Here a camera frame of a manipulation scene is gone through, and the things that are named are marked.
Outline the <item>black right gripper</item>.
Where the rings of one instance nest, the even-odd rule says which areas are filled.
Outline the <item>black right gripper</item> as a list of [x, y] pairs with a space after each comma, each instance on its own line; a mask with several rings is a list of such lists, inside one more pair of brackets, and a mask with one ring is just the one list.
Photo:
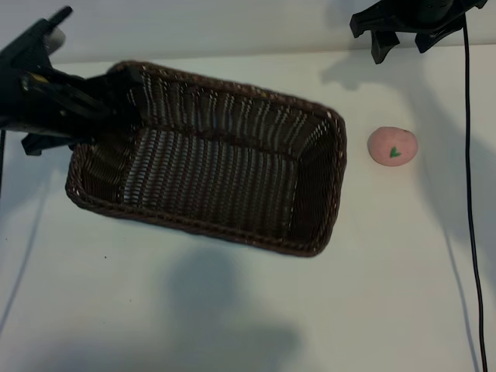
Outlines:
[[[431, 33], [449, 25], [476, 7], [482, 9], [487, 0], [407, 1], [383, 0], [353, 14], [350, 28], [357, 38], [371, 31], [371, 55], [381, 64], [389, 51], [400, 41], [395, 32]], [[436, 34], [417, 34], [415, 45], [419, 53], [427, 52], [439, 42]]]

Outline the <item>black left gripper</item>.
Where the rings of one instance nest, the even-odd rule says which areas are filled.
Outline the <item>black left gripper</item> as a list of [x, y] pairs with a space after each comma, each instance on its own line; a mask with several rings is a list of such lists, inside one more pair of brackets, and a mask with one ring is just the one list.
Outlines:
[[28, 156], [74, 144], [58, 136], [95, 136], [143, 121], [137, 69], [90, 78], [59, 71], [50, 62], [57, 32], [57, 22], [39, 20], [1, 51], [1, 116], [6, 129], [30, 133], [21, 141]]

